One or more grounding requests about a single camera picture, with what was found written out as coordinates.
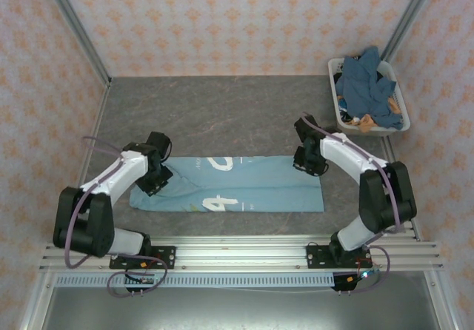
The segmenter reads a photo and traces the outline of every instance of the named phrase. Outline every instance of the white plastic basket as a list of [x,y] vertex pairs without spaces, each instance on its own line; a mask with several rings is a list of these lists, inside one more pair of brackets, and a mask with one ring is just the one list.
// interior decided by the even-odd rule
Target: white plastic basket
[[[347,135],[368,135],[368,136],[387,136],[393,134],[394,132],[404,132],[410,128],[410,118],[408,118],[407,108],[405,107],[405,102],[403,101],[403,97],[401,96],[400,86],[398,83],[395,86],[395,92],[393,93],[393,98],[395,102],[397,102],[398,107],[401,110],[401,121],[403,123],[403,127],[398,130],[395,128],[382,128],[382,127],[373,127],[368,132],[361,132],[361,130],[354,125],[345,124],[341,120],[341,115],[339,113],[339,105],[338,105],[338,96],[336,93],[336,86],[334,84],[334,75],[336,73],[342,72],[342,65],[344,63],[343,58],[333,58],[329,60],[328,67],[329,67],[329,78],[331,82],[331,90],[333,91],[333,100],[334,100],[334,109],[336,110],[336,118],[337,118],[337,125],[338,128]],[[395,77],[395,73],[393,72],[392,66],[386,61],[381,61],[377,70],[385,77],[392,81],[397,81]]]

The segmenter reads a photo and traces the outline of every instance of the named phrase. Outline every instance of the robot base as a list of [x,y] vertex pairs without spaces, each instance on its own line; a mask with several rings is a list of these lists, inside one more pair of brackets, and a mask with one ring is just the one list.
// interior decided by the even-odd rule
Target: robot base
[[[175,268],[176,247],[174,246],[151,246],[149,256],[157,257],[166,263],[168,269]],[[135,258],[115,257],[110,259],[110,269],[163,269],[160,263],[152,263],[147,260],[136,260]]]
[[336,263],[328,245],[308,245],[306,246],[306,260],[308,269],[357,269],[358,260],[361,260],[361,269],[372,268],[372,261],[369,251],[362,248],[350,252],[344,252],[343,257]]

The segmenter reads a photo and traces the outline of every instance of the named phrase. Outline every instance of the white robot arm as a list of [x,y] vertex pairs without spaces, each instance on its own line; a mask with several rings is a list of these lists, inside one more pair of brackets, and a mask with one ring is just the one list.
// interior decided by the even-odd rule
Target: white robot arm
[[303,146],[296,151],[294,167],[310,175],[322,175],[327,171],[326,160],[330,160],[359,185],[359,216],[331,237],[330,249],[336,261],[350,257],[351,251],[395,225],[395,214],[401,222],[416,216],[410,178],[403,163],[389,164],[357,147],[345,134],[324,131],[311,115],[299,119],[295,128]]
[[[87,255],[144,255],[151,249],[150,236],[118,229],[113,224],[112,208],[120,196],[136,183],[148,195],[166,186],[173,176],[161,163],[170,153],[170,139],[152,132],[144,144],[130,143],[103,173],[79,188],[67,187],[59,196],[53,242],[64,248],[70,222],[74,225],[70,249]],[[75,219],[85,214],[87,219]]]

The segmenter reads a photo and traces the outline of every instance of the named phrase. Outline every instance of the crumpled clothes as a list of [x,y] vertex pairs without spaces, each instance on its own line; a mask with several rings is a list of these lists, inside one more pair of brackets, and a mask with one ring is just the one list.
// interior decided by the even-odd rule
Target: crumpled clothes
[[353,117],[347,114],[347,103],[344,97],[338,95],[339,115],[344,123],[351,121]]
[[378,80],[380,61],[377,47],[367,48],[359,60],[346,57],[342,75],[336,82],[336,92],[344,96],[350,116],[362,119],[369,114],[380,127],[401,129],[401,114],[390,110],[388,104],[396,82],[385,77]]
[[[400,108],[398,108],[397,102],[393,97],[388,98],[388,104],[390,109],[395,114],[401,114]],[[373,121],[372,117],[369,114],[364,115],[362,119],[357,117],[353,118],[351,121],[347,122],[348,125],[356,125],[361,130],[361,132],[369,132],[373,127],[378,127],[377,123]]]

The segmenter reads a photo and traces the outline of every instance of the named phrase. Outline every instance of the pink patterned wall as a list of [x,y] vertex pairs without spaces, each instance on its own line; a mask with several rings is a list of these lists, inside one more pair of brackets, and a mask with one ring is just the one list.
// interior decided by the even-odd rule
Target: pink patterned wall
[[0,329],[18,329],[104,86],[54,0],[0,0]]
[[381,50],[409,0],[71,0],[111,76],[314,75]]
[[442,242],[458,309],[474,326],[474,2],[429,0],[394,69],[412,126],[394,138],[423,236]]

